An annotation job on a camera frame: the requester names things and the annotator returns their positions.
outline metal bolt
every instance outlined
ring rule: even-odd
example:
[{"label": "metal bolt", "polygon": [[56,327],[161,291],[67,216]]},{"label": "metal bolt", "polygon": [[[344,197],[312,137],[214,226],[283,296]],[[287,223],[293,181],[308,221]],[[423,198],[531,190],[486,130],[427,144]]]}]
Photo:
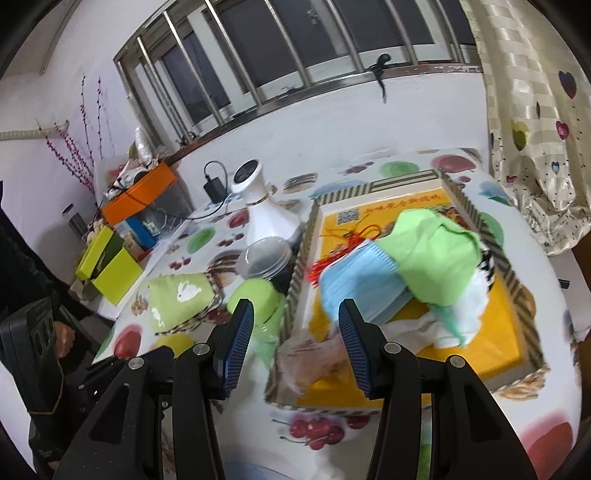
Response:
[{"label": "metal bolt", "polygon": [[464,365],[466,365],[466,361],[461,356],[457,355],[451,357],[449,362],[456,368],[462,368]]},{"label": "metal bolt", "polygon": [[402,352],[402,347],[400,347],[400,345],[396,342],[388,342],[386,345],[384,345],[384,350],[386,350],[388,353],[396,354]]},{"label": "metal bolt", "polygon": [[137,356],[135,358],[132,358],[129,363],[129,368],[132,370],[137,370],[138,368],[141,368],[144,366],[144,359],[141,358],[140,356]]},{"label": "metal bolt", "polygon": [[198,343],[193,347],[193,353],[195,355],[205,355],[206,353],[209,353],[209,350],[209,345],[206,343]]}]

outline black power adapter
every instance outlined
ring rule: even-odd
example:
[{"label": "black power adapter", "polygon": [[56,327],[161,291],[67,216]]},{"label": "black power adapter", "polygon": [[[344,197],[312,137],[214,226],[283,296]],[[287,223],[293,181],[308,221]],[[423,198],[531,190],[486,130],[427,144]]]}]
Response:
[{"label": "black power adapter", "polygon": [[209,177],[209,175],[205,174],[205,178],[207,179],[206,184],[203,186],[207,196],[212,201],[212,203],[222,203],[226,198],[228,198],[228,192],[222,185],[219,177],[215,177],[213,180]]}]

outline blue face mask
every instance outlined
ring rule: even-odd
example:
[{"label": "blue face mask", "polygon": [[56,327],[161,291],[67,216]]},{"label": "blue face mask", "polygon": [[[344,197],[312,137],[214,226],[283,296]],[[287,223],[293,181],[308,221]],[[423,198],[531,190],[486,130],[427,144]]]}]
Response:
[{"label": "blue face mask", "polygon": [[397,270],[394,260],[374,241],[366,240],[320,275],[324,312],[338,322],[340,303],[353,299],[366,322],[390,321],[413,297]]}]

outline purple heart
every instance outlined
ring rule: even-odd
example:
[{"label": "purple heart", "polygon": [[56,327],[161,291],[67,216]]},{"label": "purple heart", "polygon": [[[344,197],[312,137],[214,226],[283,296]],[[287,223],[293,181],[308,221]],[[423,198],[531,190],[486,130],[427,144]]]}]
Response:
[{"label": "purple heart", "polygon": [[562,140],[566,140],[570,135],[569,126],[561,123],[560,120],[556,120],[556,131]]},{"label": "purple heart", "polygon": [[577,94],[577,82],[575,81],[573,74],[570,72],[565,73],[561,70],[560,72],[558,72],[558,78],[560,79],[560,84],[562,85],[562,88],[572,100],[574,96]]}]

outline tray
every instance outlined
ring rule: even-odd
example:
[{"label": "tray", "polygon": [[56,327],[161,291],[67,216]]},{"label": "tray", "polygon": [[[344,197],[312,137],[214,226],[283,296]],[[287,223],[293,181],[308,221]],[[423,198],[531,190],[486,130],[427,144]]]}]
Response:
[{"label": "tray", "polygon": [[[347,241],[346,234],[354,228],[362,231],[364,224],[369,222],[377,223],[382,231],[387,231],[404,209],[427,206],[436,207],[448,215],[451,212],[456,221],[480,235],[493,254],[496,280],[482,318],[483,327],[470,345],[465,349],[442,350],[431,346],[418,355],[439,360],[453,354],[464,356],[492,393],[519,388],[522,382],[528,384],[540,377],[543,382],[547,367],[534,324],[531,294],[517,279],[474,205],[445,173],[435,170],[378,180],[328,193],[314,201],[295,262],[279,345],[302,329],[312,333],[317,342],[322,341],[327,333],[328,320],[322,319],[318,289],[305,278],[316,260],[341,248]],[[419,318],[425,312],[426,306],[414,299],[394,319]],[[483,359],[487,346],[491,348],[490,358]],[[352,372],[348,377],[343,377],[341,372],[339,378],[330,374],[308,387],[299,397],[282,381],[277,357],[269,371],[265,401],[288,410],[335,415],[377,413],[382,406],[381,400],[369,401],[363,397]],[[423,404],[427,406],[428,400],[425,399]]]}]

